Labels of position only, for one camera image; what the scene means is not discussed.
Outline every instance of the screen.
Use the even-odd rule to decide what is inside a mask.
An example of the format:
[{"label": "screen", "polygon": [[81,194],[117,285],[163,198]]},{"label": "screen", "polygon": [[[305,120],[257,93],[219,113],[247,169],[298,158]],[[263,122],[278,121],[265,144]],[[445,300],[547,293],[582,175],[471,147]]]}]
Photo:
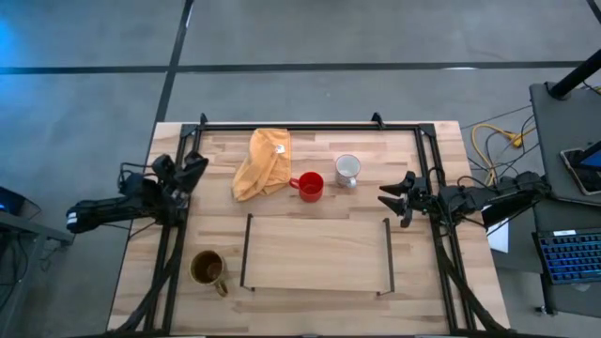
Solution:
[{"label": "screen", "polygon": [[590,165],[601,168],[601,150],[597,150],[586,159],[582,160],[580,164]]}]

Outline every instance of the blue keyboard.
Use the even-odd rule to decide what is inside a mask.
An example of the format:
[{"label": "blue keyboard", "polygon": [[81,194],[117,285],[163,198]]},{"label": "blue keyboard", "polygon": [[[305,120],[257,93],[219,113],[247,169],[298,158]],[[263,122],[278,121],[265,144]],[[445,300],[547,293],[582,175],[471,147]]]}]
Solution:
[{"label": "blue keyboard", "polygon": [[533,234],[552,284],[601,282],[601,228]]}]

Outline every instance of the mug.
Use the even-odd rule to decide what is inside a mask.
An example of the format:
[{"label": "mug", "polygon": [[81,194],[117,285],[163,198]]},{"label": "mug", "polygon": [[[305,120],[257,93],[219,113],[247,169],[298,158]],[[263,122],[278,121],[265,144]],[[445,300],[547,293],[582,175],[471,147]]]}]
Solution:
[{"label": "mug", "polygon": [[215,285],[221,297],[227,296],[225,260],[212,250],[197,254],[190,263],[190,276],[202,285]]},{"label": "mug", "polygon": [[303,201],[317,202],[323,193],[323,177],[314,172],[304,173],[299,179],[291,178],[290,186],[299,190],[300,198]]},{"label": "mug", "polygon": [[357,187],[357,175],[361,171],[361,162],[352,155],[343,155],[336,160],[336,183],[341,187]]}]

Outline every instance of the yellow cloth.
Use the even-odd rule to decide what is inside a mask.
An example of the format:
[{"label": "yellow cloth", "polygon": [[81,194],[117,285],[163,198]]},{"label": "yellow cloth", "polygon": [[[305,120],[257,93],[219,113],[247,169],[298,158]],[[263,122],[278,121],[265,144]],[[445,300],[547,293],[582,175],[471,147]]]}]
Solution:
[{"label": "yellow cloth", "polygon": [[282,189],[290,180],[290,134],[281,129],[257,129],[249,155],[236,172],[232,193],[238,202]]}]

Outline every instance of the wooden table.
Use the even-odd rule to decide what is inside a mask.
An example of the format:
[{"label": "wooden table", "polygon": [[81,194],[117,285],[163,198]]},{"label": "wooden table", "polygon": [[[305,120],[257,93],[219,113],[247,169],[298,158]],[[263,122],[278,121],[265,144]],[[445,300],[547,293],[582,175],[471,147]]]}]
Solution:
[{"label": "wooden table", "polygon": [[[439,149],[448,184],[470,174],[457,122],[435,122]],[[153,136],[148,162],[162,153],[173,158],[180,123],[160,123]],[[172,334],[414,334],[444,333],[447,323],[440,292],[438,268],[429,220],[414,213],[409,228],[377,196],[382,184],[399,182],[407,170],[420,174],[415,138],[408,131],[292,131],[292,175],[319,172],[326,181],[316,204],[303,203],[298,192],[286,187],[270,196],[237,203],[232,178],[248,153],[250,131],[215,131],[202,134],[200,152],[210,164],[193,193],[191,215],[180,269]],[[431,153],[426,150],[428,162]],[[351,153],[362,161],[355,190],[334,183],[334,159]],[[246,216],[315,222],[381,223],[392,221],[394,282],[396,291],[377,297],[373,292],[239,287]],[[134,223],[133,229],[147,224]],[[147,292],[161,228],[153,226],[133,238],[126,249],[109,329],[118,327]],[[478,225],[457,227],[468,283],[486,309],[508,327],[501,289],[485,231]],[[195,283],[188,268],[203,250],[225,257],[230,295],[222,299],[214,288]],[[463,314],[454,290],[460,327]],[[160,299],[157,326],[161,324]]]}]

